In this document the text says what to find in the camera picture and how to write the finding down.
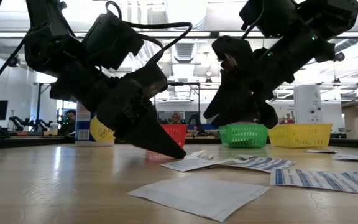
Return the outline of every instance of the plastic basket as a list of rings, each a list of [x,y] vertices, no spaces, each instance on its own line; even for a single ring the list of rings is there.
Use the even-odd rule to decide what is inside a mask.
[[[161,126],[181,148],[185,147],[187,124],[162,124]],[[146,157],[148,160],[171,159],[169,156],[151,151],[147,151]]]
[[[229,124],[219,129],[222,145],[231,148],[266,146],[267,128],[259,124]]]
[[[273,146],[328,147],[333,124],[283,124],[268,131]]]

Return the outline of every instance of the wooden table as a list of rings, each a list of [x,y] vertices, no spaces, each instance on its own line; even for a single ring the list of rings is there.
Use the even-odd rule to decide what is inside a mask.
[[[296,161],[293,168],[358,170],[358,162],[332,161],[329,154],[302,149],[206,150],[215,159],[237,154],[272,156]],[[355,149],[334,148],[358,154]],[[143,185],[188,175],[248,184],[269,185],[269,174],[218,167],[180,173],[160,167],[167,162],[132,146],[75,148],[71,145],[0,150],[0,223],[217,223],[164,207],[126,193]],[[357,223],[358,194],[299,187],[276,187],[238,209],[226,223]]]

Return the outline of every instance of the red basket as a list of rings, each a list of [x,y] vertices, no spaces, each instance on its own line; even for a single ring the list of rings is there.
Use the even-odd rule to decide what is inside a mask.
[[[161,126],[181,148],[185,147],[187,124],[162,124]],[[163,154],[156,152],[147,151],[146,158],[148,160],[155,160],[170,159],[171,157],[164,156]]]

